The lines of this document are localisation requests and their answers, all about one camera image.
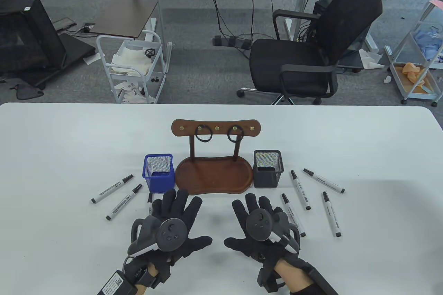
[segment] chair seat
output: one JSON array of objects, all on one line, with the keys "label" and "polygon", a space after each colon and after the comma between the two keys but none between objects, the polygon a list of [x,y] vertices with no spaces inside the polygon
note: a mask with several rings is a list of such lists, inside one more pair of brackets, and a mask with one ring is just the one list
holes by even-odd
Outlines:
[{"label": "chair seat", "polygon": [[[250,54],[250,71],[258,91],[281,93],[280,67],[283,64],[326,66],[327,63],[314,44],[290,40],[258,39]],[[321,97],[328,91],[329,78],[321,73],[286,74],[285,87],[289,94]]]}]

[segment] chair backrest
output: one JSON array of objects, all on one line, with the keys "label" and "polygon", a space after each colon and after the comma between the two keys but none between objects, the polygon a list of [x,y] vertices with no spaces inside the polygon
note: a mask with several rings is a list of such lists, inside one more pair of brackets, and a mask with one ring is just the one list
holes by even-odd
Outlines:
[{"label": "chair backrest", "polygon": [[316,39],[336,64],[348,47],[383,12],[381,0],[332,0],[318,19]]}]

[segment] blue mesh pen holder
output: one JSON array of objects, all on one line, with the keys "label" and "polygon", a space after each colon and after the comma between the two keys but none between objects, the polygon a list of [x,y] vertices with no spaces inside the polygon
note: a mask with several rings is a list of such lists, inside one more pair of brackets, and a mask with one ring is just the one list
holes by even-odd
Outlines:
[{"label": "blue mesh pen holder", "polygon": [[144,158],[143,178],[153,193],[163,193],[173,189],[175,172],[172,154],[148,154]]}]

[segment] orange cloth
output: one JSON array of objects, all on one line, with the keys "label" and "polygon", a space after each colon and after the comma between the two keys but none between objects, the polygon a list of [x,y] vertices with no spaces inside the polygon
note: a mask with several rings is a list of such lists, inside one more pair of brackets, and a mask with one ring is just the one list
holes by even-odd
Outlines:
[{"label": "orange cloth", "polygon": [[[420,67],[417,67],[415,64],[412,64],[408,62],[403,67],[403,74],[405,74],[408,77],[408,80],[415,83],[420,75],[423,73],[424,69],[421,69]],[[417,86],[422,87],[424,84],[424,80],[422,80],[420,83],[418,83]]]}]

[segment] qr code label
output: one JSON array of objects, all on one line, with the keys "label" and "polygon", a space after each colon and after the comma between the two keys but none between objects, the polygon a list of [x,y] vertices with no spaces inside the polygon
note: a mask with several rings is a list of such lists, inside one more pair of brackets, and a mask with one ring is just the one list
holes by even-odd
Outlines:
[{"label": "qr code label", "polygon": [[105,295],[114,295],[120,285],[123,283],[123,279],[117,274],[114,273],[111,279],[106,283],[106,285],[101,289],[103,294]]}]

